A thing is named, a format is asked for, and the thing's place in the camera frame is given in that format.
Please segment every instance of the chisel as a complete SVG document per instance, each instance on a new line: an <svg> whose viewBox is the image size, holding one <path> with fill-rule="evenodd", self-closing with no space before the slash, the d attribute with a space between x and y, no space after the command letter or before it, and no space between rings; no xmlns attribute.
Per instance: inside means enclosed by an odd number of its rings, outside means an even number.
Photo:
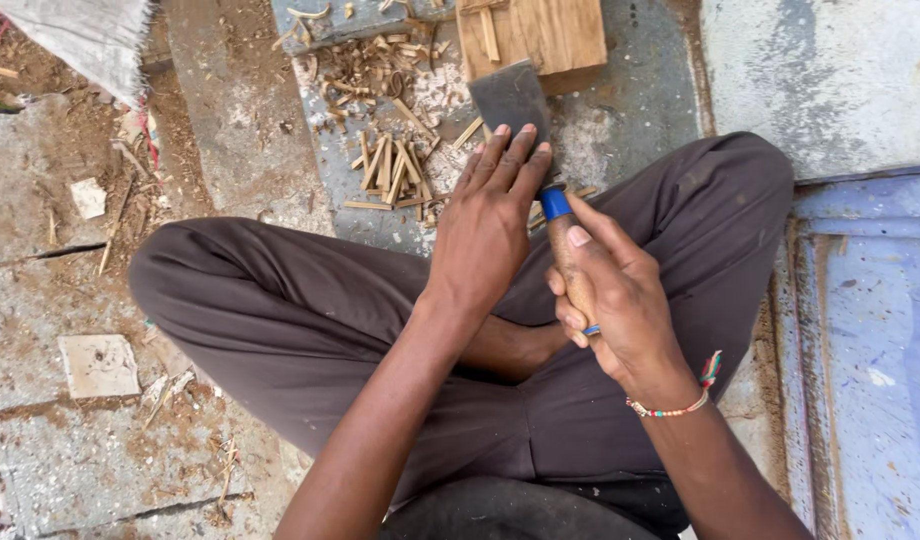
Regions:
<svg viewBox="0 0 920 540"><path fill-rule="evenodd" d="M550 110L546 106L546 96L543 95L531 60L525 59L497 69L490 75L470 82L468 87L473 102L480 110L480 116L490 129L507 124L510 133L516 135L526 124L533 124L537 126L533 149L536 150L539 143L549 141ZM592 309L593 288L570 254L566 231L578 225L578 222L563 195L566 184L559 176L560 168L554 160L540 185L537 200L542 204L546 216L546 230L554 262L566 281L566 296L586 316L587 328L583 333L594 336L599 333L600 327Z"/></svg>

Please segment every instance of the person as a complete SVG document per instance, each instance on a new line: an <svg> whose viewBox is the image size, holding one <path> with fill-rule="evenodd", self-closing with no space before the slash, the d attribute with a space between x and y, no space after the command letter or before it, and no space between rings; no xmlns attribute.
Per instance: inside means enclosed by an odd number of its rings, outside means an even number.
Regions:
<svg viewBox="0 0 920 540"><path fill-rule="evenodd" d="M316 458L275 538L808 538L710 402L749 346L788 160L732 133L571 196L590 338L527 238L550 145L494 135L430 261L238 218L171 223L133 258L143 311Z"/></svg>

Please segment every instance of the foot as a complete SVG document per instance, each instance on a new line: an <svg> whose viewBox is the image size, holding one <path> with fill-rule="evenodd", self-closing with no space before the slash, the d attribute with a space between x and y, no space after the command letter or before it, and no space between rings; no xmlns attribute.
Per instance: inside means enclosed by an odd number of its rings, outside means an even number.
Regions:
<svg viewBox="0 0 920 540"><path fill-rule="evenodd" d="M490 315L461 354L458 364L489 371L507 383L519 384L567 341L559 322L524 326Z"/></svg>

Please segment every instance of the blue ferrule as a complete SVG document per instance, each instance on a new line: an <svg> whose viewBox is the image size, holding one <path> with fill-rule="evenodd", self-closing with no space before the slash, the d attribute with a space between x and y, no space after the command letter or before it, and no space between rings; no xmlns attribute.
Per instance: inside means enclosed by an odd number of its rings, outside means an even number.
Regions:
<svg viewBox="0 0 920 540"><path fill-rule="evenodd" d="M546 221L553 221L562 215L573 214L570 203L566 201L562 189L550 187L539 192L539 203L543 205L543 215Z"/></svg>

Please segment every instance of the bracelet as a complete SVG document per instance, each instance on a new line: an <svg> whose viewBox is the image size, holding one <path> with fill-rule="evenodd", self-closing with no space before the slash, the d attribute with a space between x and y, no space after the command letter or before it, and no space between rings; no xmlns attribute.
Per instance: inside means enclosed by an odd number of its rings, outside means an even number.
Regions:
<svg viewBox="0 0 920 540"><path fill-rule="evenodd" d="M661 417L661 416L680 416L686 414L687 412L693 412L702 406L706 405L706 402L709 401L709 390L708 388L716 382L716 374L720 371L720 353L722 350L718 350L713 353L713 356L706 361L706 365L703 368L703 374L700 375L700 386L703 387L703 395L700 396L700 399L687 408L680 408L677 410L658 410L646 408L641 405L639 401L634 401L630 398L627 398L627 405L633 408L636 411L636 414L640 418L645 418L647 416Z"/></svg>

